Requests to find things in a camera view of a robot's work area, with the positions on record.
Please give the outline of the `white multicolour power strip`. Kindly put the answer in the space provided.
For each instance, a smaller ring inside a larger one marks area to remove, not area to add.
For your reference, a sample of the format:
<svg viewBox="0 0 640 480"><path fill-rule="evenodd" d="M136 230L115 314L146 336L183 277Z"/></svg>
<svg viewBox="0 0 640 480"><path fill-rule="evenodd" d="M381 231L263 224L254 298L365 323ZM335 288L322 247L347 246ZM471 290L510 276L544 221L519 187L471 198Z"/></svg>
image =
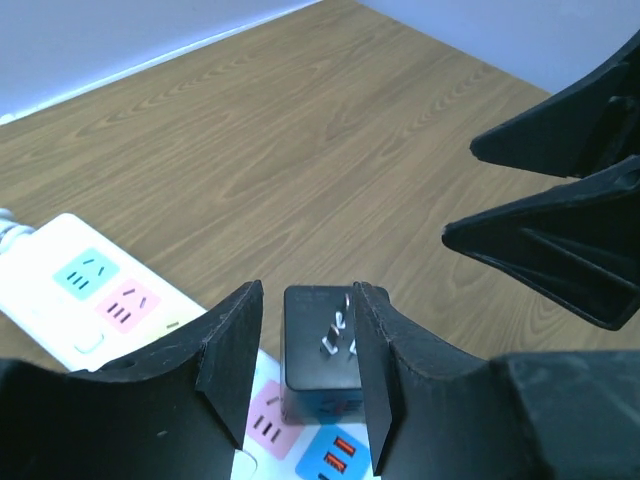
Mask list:
<svg viewBox="0 0 640 480"><path fill-rule="evenodd" d="M1 214L1 310L62 365L56 372L94 372L212 308L75 215L33 228ZM243 447L227 479L371 478L365 426L282 423L278 375L259 346Z"/></svg>

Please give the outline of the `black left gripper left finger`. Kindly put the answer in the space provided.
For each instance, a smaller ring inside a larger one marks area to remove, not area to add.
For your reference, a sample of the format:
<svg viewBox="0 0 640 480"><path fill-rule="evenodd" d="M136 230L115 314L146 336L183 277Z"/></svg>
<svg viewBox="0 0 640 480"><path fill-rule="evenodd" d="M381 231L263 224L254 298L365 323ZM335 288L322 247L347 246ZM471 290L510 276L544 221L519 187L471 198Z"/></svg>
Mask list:
<svg viewBox="0 0 640 480"><path fill-rule="evenodd" d="M227 479L241 450L263 317L247 282L94 372L1 363L5 479Z"/></svg>

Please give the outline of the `black cube socket adapter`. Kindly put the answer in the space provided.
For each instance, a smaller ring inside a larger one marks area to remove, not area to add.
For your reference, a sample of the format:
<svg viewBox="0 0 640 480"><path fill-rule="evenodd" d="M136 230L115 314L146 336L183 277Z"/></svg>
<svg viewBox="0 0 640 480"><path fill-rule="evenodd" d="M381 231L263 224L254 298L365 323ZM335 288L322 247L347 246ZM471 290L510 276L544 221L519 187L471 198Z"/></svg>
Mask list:
<svg viewBox="0 0 640 480"><path fill-rule="evenodd" d="M281 415L286 423L364 421L352 287L287 287L280 347Z"/></svg>

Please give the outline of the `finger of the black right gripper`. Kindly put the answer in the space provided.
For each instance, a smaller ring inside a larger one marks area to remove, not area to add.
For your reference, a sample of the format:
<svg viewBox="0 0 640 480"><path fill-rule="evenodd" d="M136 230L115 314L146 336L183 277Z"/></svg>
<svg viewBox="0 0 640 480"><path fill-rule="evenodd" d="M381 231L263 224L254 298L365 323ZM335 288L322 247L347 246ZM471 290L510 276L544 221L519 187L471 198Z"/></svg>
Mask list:
<svg viewBox="0 0 640 480"><path fill-rule="evenodd" d="M450 223L442 241L619 330L639 309L639 158Z"/></svg>
<svg viewBox="0 0 640 480"><path fill-rule="evenodd" d="M639 35L591 73L477 136L480 161L584 178L639 153Z"/></svg>

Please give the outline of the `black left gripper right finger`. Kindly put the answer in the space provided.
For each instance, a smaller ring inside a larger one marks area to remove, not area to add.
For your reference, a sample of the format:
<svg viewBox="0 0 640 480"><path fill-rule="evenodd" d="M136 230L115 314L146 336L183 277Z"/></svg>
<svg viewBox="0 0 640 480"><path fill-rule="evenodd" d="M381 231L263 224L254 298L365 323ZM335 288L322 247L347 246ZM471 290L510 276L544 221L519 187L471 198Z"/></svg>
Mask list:
<svg viewBox="0 0 640 480"><path fill-rule="evenodd" d="M635 350L483 360L353 287L372 467L383 479L635 479Z"/></svg>

